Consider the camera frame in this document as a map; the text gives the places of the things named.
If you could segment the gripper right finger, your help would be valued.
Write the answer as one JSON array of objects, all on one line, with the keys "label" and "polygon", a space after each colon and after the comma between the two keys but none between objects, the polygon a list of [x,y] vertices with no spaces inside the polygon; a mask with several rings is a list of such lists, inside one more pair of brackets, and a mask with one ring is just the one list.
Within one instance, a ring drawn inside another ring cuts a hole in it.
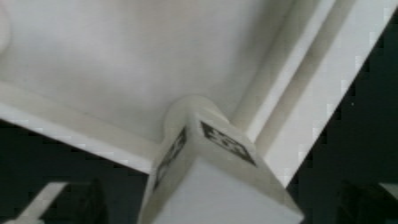
[{"label": "gripper right finger", "polygon": [[336,224],[398,224],[398,183],[343,182]]}]

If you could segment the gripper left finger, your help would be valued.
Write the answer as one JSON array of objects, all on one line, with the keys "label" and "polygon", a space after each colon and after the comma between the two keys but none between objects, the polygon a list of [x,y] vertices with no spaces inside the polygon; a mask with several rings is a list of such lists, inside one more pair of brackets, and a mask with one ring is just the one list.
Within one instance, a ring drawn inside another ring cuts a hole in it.
[{"label": "gripper left finger", "polygon": [[50,182],[8,224],[111,224],[100,181]]}]

